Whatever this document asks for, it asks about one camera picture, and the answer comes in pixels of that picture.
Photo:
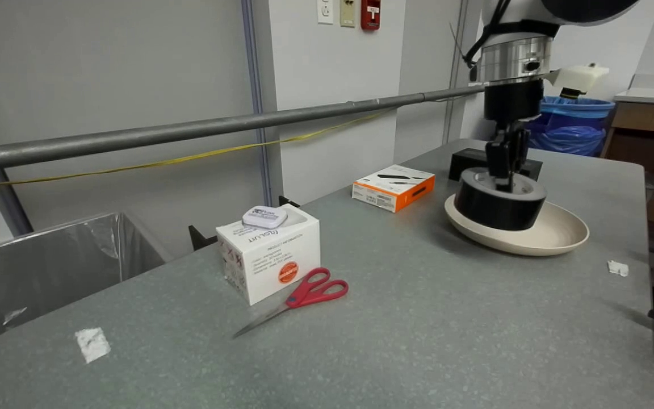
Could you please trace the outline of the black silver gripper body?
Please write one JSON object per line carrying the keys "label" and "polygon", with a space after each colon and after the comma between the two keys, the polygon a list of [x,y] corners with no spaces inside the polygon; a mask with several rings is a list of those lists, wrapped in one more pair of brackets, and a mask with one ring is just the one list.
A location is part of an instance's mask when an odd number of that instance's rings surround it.
{"label": "black silver gripper body", "polygon": [[484,115],[494,123],[485,144],[493,169],[517,169],[525,160],[525,123],[538,115],[555,33],[551,23],[538,20],[498,23],[482,33],[477,78],[485,86]]}

